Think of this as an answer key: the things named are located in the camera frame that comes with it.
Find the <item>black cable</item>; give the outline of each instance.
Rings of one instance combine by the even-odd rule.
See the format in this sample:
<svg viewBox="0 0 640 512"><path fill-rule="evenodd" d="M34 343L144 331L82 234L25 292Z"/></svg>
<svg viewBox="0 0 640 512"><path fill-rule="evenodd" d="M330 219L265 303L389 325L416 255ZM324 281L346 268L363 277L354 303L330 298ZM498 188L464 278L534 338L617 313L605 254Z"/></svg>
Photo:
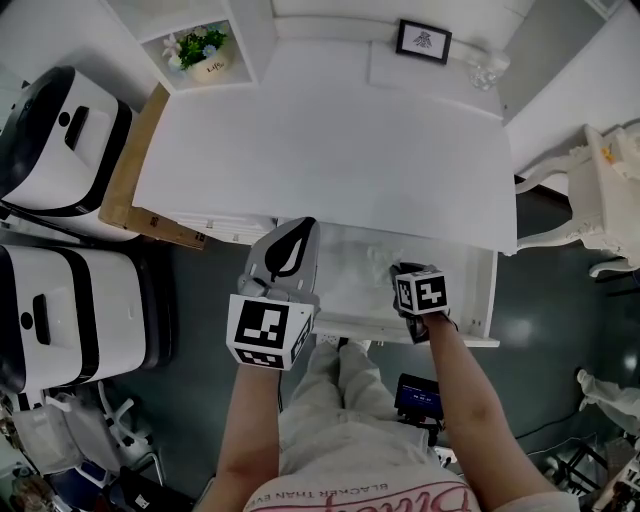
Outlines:
<svg viewBox="0 0 640 512"><path fill-rule="evenodd" d="M278 410L280 412L282 412L283 407L282 407L282 393L280 392L280 385L282 384L282 370L280 370L279 372L280 374L278 375Z"/></svg>
<svg viewBox="0 0 640 512"><path fill-rule="evenodd" d="M534 430L531 430L530 432L516 436L516 439L522 439L523 437L527 437L527 436L530 436L531 434L535 434L536 432L540 432L543 428L547 428L547 427L550 427L551 425L556 425L557 423L562 423L564 421L567 421L568 419L573 418L576 414L578 414L577 409L573 411L571 414L569 414L568 416L565 416L564 418L560 418L559 420L555 420L555 421L550 421L549 423L545 423L544 425L541 425L540 427Z"/></svg>

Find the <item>glove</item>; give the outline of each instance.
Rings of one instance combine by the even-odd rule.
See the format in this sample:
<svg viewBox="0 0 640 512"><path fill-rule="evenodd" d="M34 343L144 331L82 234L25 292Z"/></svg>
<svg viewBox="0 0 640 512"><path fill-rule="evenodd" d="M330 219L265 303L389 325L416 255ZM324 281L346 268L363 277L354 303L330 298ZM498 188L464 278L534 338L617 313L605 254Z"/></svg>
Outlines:
<svg viewBox="0 0 640 512"><path fill-rule="evenodd" d="M409 334L411 335L411 340L413 341L414 345L429 341L429 328L424 323L421 315L414 315L400 309L398 305L398 286L396 283L396 276L400 274L411 274L413 272L429 270L431 267L433 267L433 265L422 265L421 263L406 263L402 261L400 263L394 263L389 267L389 275L391 277L391 283L393 284L394 292L393 309L396 310L400 317L406 320L407 329L409 330ZM455 324L455 322L453 322L443 311L438 311L437 313L430 314L442 315L455 326L456 330L458 329L458 326Z"/></svg>

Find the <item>white pants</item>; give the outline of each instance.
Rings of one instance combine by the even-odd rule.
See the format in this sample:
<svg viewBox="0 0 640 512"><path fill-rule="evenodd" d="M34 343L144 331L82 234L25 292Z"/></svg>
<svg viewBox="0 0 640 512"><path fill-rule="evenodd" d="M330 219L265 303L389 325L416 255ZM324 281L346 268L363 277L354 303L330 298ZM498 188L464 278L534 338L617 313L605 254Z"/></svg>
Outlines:
<svg viewBox="0 0 640 512"><path fill-rule="evenodd" d="M640 389L620 389L587 374L580 383L585 400L597 404L611 421L629 434L640 435Z"/></svg>
<svg viewBox="0 0 640 512"><path fill-rule="evenodd" d="M337 351L321 343L280 415L280 447L285 451L328 427L358 422L401 436L431 457L427 431L398 423L394 402L380 370L359 345L348 343Z"/></svg>

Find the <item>person's left arm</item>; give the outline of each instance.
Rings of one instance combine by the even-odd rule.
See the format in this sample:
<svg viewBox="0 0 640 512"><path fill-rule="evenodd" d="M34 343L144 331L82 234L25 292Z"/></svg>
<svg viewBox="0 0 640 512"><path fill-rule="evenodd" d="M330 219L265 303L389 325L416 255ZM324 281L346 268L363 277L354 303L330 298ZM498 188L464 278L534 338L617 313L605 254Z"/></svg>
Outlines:
<svg viewBox="0 0 640 512"><path fill-rule="evenodd" d="M241 364L236 374L216 478L198 512L241 512L278 477L277 371Z"/></svg>

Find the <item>black lid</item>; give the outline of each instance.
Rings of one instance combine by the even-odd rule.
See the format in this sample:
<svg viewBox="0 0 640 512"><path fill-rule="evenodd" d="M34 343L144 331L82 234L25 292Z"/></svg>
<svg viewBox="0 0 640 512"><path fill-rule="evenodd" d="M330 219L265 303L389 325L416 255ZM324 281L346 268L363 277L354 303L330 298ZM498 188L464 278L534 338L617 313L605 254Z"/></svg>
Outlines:
<svg viewBox="0 0 640 512"><path fill-rule="evenodd" d="M24 90L0 134L0 198L29 176L67 99L75 69L55 67Z"/></svg>
<svg viewBox="0 0 640 512"><path fill-rule="evenodd" d="M27 381L24 348L20 320L16 280L9 252L0 245L0 386L20 393Z"/></svg>

